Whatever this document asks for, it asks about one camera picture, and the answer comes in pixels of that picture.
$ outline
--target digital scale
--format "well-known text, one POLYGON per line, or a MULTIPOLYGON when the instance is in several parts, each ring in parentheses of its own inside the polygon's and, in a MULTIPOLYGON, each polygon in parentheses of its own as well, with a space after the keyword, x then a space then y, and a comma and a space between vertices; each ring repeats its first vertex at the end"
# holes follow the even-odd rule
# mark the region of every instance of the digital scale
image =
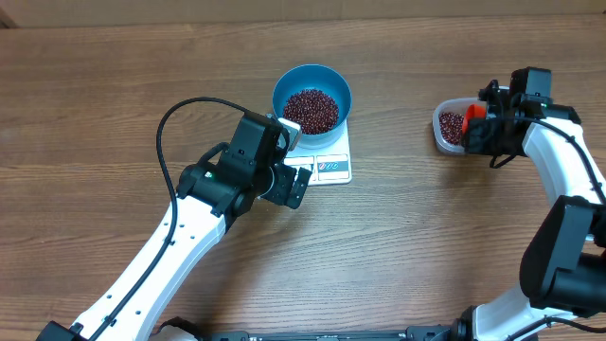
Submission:
POLYGON ((331 145, 318 149, 297 146, 289 152, 284 164, 312 171, 309 186, 348 184, 351 181, 349 134, 344 122, 341 136, 331 145))

